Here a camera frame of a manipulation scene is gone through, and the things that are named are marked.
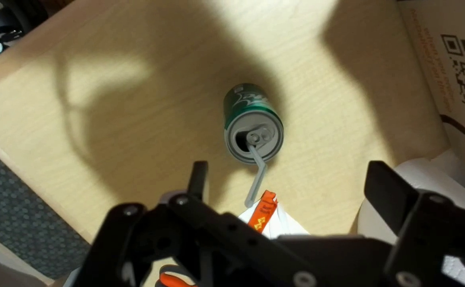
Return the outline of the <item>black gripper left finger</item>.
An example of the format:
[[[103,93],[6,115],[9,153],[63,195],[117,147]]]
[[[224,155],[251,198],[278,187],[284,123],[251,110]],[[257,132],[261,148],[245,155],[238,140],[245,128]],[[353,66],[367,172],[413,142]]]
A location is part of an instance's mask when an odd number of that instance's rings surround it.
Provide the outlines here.
[[[316,287],[307,262],[202,201],[206,169],[194,163],[187,187],[154,209],[109,209],[71,287],[141,287],[165,258],[197,287]]]

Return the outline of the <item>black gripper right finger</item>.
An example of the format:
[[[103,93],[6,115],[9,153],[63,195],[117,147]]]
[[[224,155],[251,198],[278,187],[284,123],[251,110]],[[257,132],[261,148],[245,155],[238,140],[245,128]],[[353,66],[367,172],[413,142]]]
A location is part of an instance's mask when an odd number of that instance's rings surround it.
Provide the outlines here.
[[[413,188],[383,161],[367,163],[364,198],[396,236],[382,287],[460,287],[442,273],[442,263],[452,255],[465,265],[465,209]]]

